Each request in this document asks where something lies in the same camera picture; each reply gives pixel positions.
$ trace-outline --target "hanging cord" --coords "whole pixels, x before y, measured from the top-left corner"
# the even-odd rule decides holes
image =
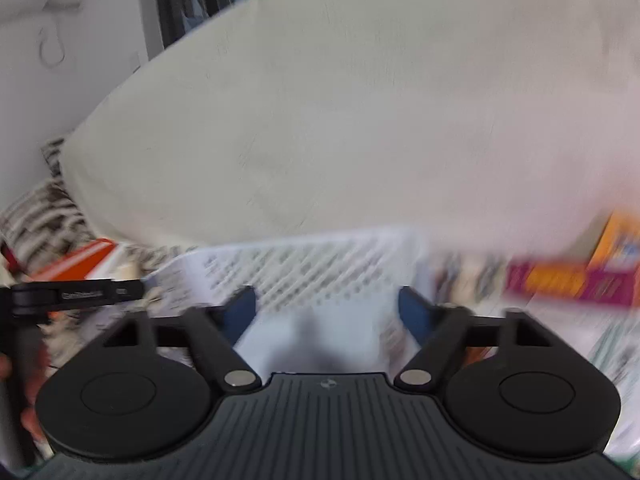
[[[47,43],[47,40],[49,39],[49,33],[46,27],[42,27],[38,33],[38,57],[40,58],[40,63],[43,65],[43,67],[48,69],[57,67],[60,63],[62,63],[65,60],[65,57],[66,57],[65,45],[62,43],[62,40],[60,40],[60,19],[56,14],[53,14],[52,18],[56,27],[56,39],[58,40],[58,45],[60,46],[60,52],[62,53],[62,57],[60,57],[59,60],[53,63],[45,59],[44,44]]]

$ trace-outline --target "white sheet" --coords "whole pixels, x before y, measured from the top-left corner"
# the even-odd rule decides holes
[[[408,223],[556,253],[640,208],[638,0],[247,0],[66,142],[91,225],[158,244]]]

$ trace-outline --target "silver screw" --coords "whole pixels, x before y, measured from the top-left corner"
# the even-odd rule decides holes
[[[255,381],[255,374],[249,370],[233,370],[225,375],[225,383],[230,386],[247,386]]]
[[[431,374],[424,370],[418,370],[416,368],[412,370],[405,370],[400,374],[400,380],[404,384],[412,384],[413,386],[422,386],[431,381]]]

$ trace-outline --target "white pillow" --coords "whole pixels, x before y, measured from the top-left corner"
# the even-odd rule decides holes
[[[414,224],[555,253],[640,207],[638,0],[246,0],[66,142],[100,233],[153,245]]]

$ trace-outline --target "white wall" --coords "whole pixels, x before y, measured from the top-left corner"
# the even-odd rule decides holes
[[[161,49],[153,0],[82,1],[59,17],[66,58],[51,70],[38,60],[43,27],[46,56],[59,55],[50,14],[0,25],[0,209],[47,176],[41,144],[78,126]]]

